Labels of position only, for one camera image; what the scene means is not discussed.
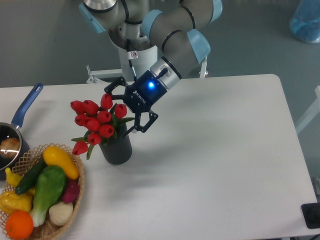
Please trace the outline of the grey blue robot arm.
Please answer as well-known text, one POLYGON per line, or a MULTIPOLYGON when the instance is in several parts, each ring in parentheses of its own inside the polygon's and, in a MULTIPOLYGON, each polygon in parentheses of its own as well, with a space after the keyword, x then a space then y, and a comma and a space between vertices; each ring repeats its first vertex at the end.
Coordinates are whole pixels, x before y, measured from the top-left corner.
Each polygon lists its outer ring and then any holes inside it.
POLYGON ((83 0, 79 11, 117 48, 119 70, 89 71, 91 80, 113 78, 105 92, 134 113, 128 132, 146 132, 158 115, 152 106, 197 65, 206 66, 211 47, 200 28, 222 13, 220 0, 181 0, 169 13, 150 10, 147 0, 83 0))

